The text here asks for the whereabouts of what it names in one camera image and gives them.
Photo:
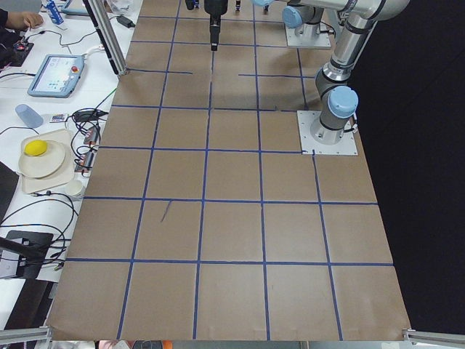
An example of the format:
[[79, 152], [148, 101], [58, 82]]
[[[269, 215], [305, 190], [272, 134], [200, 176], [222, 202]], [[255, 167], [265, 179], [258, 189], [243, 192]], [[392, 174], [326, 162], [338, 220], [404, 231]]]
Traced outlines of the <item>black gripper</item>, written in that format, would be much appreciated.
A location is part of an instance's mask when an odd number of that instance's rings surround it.
[[204, 10], [210, 17], [210, 45], [211, 51], [217, 51], [221, 31], [221, 16], [227, 12], [228, 0], [205, 0]]

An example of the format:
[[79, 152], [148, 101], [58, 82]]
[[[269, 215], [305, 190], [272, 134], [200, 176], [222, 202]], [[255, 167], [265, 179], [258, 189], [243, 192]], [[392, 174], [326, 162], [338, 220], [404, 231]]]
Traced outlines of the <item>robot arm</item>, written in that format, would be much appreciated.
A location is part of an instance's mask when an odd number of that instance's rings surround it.
[[296, 35], [318, 37], [324, 8], [303, 4], [300, 1], [286, 1], [281, 19]]
[[339, 140], [358, 105], [357, 93], [347, 86], [357, 57], [378, 21], [399, 15], [408, 1], [288, 1], [282, 19], [286, 26], [318, 24], [325, 9], [348, 14], [331, 59], [318, 71], [315, 84], [323, 104], [316, 123], [316, 139]]

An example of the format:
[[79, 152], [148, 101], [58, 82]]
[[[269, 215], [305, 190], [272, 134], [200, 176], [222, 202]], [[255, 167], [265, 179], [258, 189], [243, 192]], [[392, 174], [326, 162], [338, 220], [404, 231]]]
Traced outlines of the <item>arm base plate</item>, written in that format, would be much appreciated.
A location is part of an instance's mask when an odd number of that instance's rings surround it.
[[332, 131], [320, 123], [320, 111], [297, 111], [303, 154], [357, 156], [355, 133], [347, 119], [343, 129]]
[[316, 25], [303, 24], [298, 28], [286, 29], [286, 40], [289, 47], [308, 49], [330, 49], [331, 42], [328, 27], [322, 23]]

